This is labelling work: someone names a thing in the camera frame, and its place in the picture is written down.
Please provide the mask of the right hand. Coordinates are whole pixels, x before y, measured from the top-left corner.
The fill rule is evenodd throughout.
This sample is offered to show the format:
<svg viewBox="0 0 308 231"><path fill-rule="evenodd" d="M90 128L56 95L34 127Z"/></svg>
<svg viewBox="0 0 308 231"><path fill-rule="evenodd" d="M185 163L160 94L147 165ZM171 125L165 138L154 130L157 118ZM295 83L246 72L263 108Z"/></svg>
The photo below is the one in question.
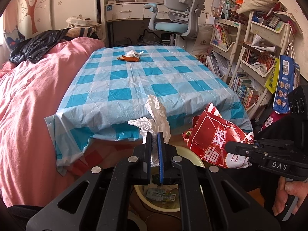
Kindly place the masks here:
<svg viewBox="0 0 308 231"><path fill-rule="evenodd" d="M280 214L287 202L288 196L298 197L298 203L292 211L296 214L302 203L304 202L308 193L307 182L291 181L287 182L284 177L280 177L278 181L278 188L276 190L276 198L273 206L274 216Z"/></svg>

